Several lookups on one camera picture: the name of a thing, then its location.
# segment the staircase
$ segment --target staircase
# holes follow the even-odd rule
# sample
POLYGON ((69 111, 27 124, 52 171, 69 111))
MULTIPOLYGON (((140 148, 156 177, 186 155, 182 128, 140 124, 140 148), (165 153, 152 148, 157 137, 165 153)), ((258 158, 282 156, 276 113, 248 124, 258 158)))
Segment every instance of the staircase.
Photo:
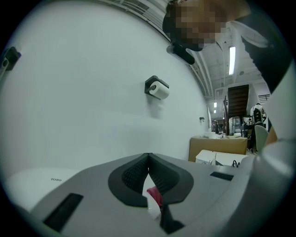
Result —
POLYGON ((263 95, 259 95, 259 101, 261 105, 264 105, 267 100, 270 98, 270 94, 263 94, 263 95))
POLYGON ((227 123, 229 118, 239 116, 242 117, 247 114, 247 104, 249 97, 249 85, 228 88, 228 115, 226 116, 227 123))

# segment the ceiling beam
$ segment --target ceiling beam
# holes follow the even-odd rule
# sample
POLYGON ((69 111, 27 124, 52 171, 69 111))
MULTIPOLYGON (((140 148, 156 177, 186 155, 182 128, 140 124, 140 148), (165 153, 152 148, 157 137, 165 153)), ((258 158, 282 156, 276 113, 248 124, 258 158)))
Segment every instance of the ceiling beam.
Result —
POLYGON ((164 13, 166 13, 167 3, 165 1, 163 0, 149 0, 149 1, 153 3, 155 6, 157 6, 164 13))
POLYGON ((209 96, 213 96, 213 95, 211 94, 211 91, 210 91, 210 88, 209 88, 209 85, 208 85, 208 82, 207 82, 207 78, 206 78, 206 76, 205 76, 205 74, 204 74, 203 67, 202 67, 202 65, 201 65, 201 63, 200 63, 200 61, 199 61, 199 59, 198 59, 198 56, 197 56, 196 52, 194 52, 194 51, 192 51, 192 50, 190 50, 190 52, 191 52, 192 56, 194 57, 195 62, 198 64, 198 67, 199 67, 199 69, 200 69, 200 72, 202 73, 203 80, 204 80, 205 85, 206 85, 206 87, 207 87, 208 95, 209 95, 209 96))
POLYGON ((202 88, 203 88, 203 91, 204 91, 204 94, 205 94, 205 96, 206 96, 206 90, 205 90, 205 88, 204 88, 204 84, 203 84, 202 80, 200 79, 199 75, 197 74, 197 72, 196 72, 196 70, 193 68, 193 66, 192 66, 192 65, 189 65, 189 67, 192 69, 194 75, 195 75, 195 76, 197 77, 197 79, 199 80, 199 83, 201 84, 201 86, 202 86, 202 88))
POLYGON ((206 72, 206 74, 208 76, 208 79, 209 79, 209 82, 210 82, 211 94, 214 96, 214 91, 213 91, 213 86, 212 86, 212 80, 211 80, 211 76, 210 76, 210 73, 209 73, 208 65, 205 62, 204 55, 203 55, 203 53, 201 51, 199 52, 199 55, 200 55, 200 58, 201 58, 201 60, 203 62, 203 66, 205 68, 205 72, 206 72))
POLYGON ((114 6, 117 6, 117 7, 120 7, 130 13, 133 13, 135 14, 136 16, 138 16, 139 18, 141 18, 142 20, 148 22, 150 25, 152 25, 155 29, 157 29, 169 42, 171 42, 171 40, 168 38, 168 36, 162 31, 161 28, 159 28, 156 24, 154 24, 151 20, 147 19, 146 17, 144 17, 143 15, 137 13, 136 11, 128 8, 127 6, 123 6, 119 3, 116 3, 116 2, 112 2, 110 0, 98 0, 98 2, 104 2, 104 3, 108 3, 110 5, 114 5, 114 6))
POLYGON ((160 10, 157 6, 155 6, 154 4, 152 4, 147 0, 138 0, 138 1, 146 5, 147 7, 149 7, 151 10, 153 10, 160 17, 160 19, 164 19, 165 13, 162 10, 160 10))

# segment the toilet paper roll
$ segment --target toilet paper roll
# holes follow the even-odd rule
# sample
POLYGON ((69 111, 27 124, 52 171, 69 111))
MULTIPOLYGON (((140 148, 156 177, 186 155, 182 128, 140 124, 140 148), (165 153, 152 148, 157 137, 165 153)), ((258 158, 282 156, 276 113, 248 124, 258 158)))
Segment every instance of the toilet paper roll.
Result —
POLYGON ((241 133, 240 133, 240 132, 235 133, 233 136, 234 136, 234 137, 241 137, 241 133))
POLYGON ((149 93, 161 100, 165 99, 170 94, 169 88, 161 84, 159 81, 153 82, 150 87, 152 86, 156 86, 156 88, 154 90, 149 91, 149 93))

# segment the black bracket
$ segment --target black bracket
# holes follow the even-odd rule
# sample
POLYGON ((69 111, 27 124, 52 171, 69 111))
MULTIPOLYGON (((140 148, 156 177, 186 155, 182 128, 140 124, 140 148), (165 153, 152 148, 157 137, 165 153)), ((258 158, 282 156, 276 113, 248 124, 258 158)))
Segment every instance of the black bracket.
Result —
POLYGON ((0 57, 0 81, 3 74, 6 71, 11 71, 13 69, 14 65, 20 57, 21 54, 17 52, 17 50, 14 47, 6 49, 3 52, 3 54, 0 57))
POLYGON ((144 93, 153 96, 154 98, 160 100, 156 96, 149 93, 151 90, 155 90, 156 86, 151 86, 153 82, 159 81, 162 85, 169 88, 169 85, 167 85, 163 80, 159 79, 157 76, 151 76, 148 80, 145 81, 145 89, 144 93))

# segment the dark hair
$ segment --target dark hair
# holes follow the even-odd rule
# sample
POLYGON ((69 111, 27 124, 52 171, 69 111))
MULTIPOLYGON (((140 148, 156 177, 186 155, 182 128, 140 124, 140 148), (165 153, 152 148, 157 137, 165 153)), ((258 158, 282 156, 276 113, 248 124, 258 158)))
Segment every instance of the dark hair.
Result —
POLYGON ((176 8, 176 5, 178 3, 178 0, 171 0, 168 2, 167 7, 166 7, 166 13, 173 12, 176 8))

